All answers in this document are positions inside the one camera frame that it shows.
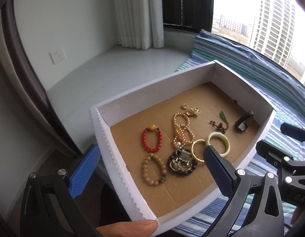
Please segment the right hand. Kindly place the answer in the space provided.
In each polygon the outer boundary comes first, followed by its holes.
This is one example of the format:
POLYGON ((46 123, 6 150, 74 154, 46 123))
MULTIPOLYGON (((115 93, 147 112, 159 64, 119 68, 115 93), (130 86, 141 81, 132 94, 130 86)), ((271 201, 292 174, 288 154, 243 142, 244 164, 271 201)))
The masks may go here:
POLYGON ((303 208, 297 207, 295 208, 295 211, 293 212, 291 221, 290 221, 290 225, 294 225, 295 222, 298 220, 299 216, 301 215, 301 213, 303 212, 303 208))

